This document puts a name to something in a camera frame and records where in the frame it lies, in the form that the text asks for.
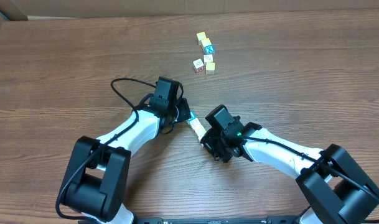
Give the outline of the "blue L block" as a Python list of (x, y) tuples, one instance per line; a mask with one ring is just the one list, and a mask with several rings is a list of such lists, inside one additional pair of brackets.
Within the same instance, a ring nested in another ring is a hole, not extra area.
[(193, 111), (190, 111), (190, 118), (187, 120), (187, 123), (188, 124), (193, 123), (196, 118), (197, 117), (196, 117), (195, 113)]

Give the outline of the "red I block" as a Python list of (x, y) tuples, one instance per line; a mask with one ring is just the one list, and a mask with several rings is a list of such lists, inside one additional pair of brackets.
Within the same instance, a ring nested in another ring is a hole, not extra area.
[(198, 118), (191, 118), (190, 120), (188, 120), (188, 124), (190, 125), (190, 127), (195, 131), (197, 132), (198, 130), (201, 129), (202, 125), (200, 124), (200, 121)]

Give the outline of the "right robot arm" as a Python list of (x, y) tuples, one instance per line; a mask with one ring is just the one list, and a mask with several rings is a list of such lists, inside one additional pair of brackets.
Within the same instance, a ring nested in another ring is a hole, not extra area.
[(371, 223), (379, 187), (342, 147), (306, 147), (279, 138), (261, 125), (242, 124), (225, 105), (205, 118), (211, 128), (201, 143), (216, 161), (244, 157), (292, 177), (309, 207), (297, 223)]

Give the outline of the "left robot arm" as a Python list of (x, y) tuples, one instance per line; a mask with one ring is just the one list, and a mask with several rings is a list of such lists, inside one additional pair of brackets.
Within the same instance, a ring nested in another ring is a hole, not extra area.
[(60, 218), (79, 223), (136, 223), (123, 204), (131, 157), (148, 141), (174, 130), (190, 118), (184, 88), (176, 80), (159, 77), (116, 129), (97, 138), (82, 136), (74, 144), (56, 199)]

